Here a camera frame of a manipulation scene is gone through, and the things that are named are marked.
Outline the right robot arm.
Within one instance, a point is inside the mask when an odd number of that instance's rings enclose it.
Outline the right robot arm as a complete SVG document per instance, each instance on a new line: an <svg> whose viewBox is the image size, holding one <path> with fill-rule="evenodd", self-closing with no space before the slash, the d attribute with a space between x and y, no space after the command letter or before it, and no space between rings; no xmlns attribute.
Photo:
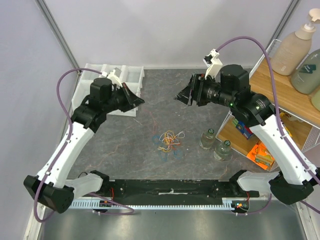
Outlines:
<svg viewBox="0 0 320 240"><path fill-rule="evenodd" d="M280 168L279 172L267 173L239 171L229 184L230 193L235 197L249 191L270 193L287 205L306 199L314 191L320 169L287 135L270 100L251 91L249 73L242 66L226 65L219 73L219 82L212 76L193 74L175 100L187 106L196 102L199 107L214 103L230 108L232 115L262 141Z"/></svg>

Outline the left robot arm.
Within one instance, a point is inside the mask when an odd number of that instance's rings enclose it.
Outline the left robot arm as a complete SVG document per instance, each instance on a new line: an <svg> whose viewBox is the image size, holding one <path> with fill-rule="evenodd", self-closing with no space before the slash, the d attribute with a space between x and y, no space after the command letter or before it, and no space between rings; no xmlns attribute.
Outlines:
<svg viewBox="0 0 320 240"><path fill-rule="evenodd" d="M71 126L47 164L35 176L28 175L23 184L36 203L62 214L74 199L91 192L106 196L110 185L108 176L92 171L88 175L67 179L68 174L87 142L113 111L128 112L144 104L126 83L116 87L111 79L96 78L89 94L81 101L71 116Z"/></svg>

